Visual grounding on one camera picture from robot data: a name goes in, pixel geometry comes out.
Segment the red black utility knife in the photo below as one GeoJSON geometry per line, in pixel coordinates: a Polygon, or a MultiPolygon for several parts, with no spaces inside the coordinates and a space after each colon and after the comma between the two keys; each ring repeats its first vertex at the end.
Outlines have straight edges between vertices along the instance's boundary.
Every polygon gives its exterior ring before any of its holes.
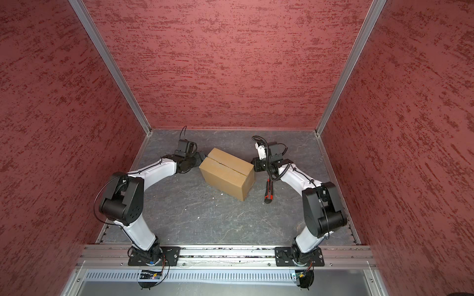
{"type": "Polygon", "coordinates": [[[266,182],[264,203],[265,204],[270,204],[273,201],[273,199],[274,199],[273,181],[269,178],[266,182]]]}

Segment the brown cardboard express box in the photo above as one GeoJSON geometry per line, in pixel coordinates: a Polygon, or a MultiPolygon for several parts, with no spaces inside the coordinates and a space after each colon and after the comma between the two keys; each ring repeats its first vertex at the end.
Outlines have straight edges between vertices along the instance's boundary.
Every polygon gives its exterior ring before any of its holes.
{"type": "Polygon", "coordinates": [[[211,150],[199,169],[207,184],[242,202],[255,182],[251,163],[217,148],[211,150]]]}

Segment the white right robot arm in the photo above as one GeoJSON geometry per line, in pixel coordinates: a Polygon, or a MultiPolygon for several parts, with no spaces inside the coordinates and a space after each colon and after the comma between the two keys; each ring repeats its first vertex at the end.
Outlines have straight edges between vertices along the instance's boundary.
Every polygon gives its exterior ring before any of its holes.
{"type": "Polygon", "coordinates": [[[258,156],[252,160],[254,171],[267,173],[264,196],[266,204],[274,199],[274,184],[282,181],[293,188],[302,198],[305,228],[295,237],[290,248],[276,248],[278,264],[309,266],[322,264],[319,245],[348,223],[341,197],[332,182],[321,182],[301,171],[296,164],[285,158],[288,147],[283,143],[267,142],[261,136],[253,136],[258,156]]]}

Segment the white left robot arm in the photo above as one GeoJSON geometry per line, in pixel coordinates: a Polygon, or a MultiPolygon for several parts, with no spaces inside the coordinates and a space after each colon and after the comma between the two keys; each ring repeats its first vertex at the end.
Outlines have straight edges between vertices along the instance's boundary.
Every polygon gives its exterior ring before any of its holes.
{"type": "Polygon", "coordinates": [[[206,154],[198,150],[195,142],[180,139],[173,154],[138,170],[111,176],[101,194],[98,210],[129,238],[132,260],[148,266],[165,262],[159,238],[143,217],[144,192],[165,178],[189,172],[205,159],[206,154]]]}

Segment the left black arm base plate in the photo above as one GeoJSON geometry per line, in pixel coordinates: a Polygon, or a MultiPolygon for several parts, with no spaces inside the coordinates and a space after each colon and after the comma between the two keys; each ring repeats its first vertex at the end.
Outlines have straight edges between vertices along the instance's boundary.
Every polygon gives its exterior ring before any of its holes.
{"type": "Polygon", "coordinates": [[[176,266],[180,256],[181,247],[152,247],[148,251],[131,247],[128,249],[128,266],[176,266]]]}

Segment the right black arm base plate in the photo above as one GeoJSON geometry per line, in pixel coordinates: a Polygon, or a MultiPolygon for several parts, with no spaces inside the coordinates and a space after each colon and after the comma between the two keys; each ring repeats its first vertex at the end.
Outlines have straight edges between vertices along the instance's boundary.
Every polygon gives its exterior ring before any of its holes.
{"type": "Polygon", "coordinates": [[[322,267],[325,266],[322,249],[316,247],[313,251],[302,253],[294,245],[292,247],[275,248],[276,265],[295,266],[295,267],[322,267]]]}

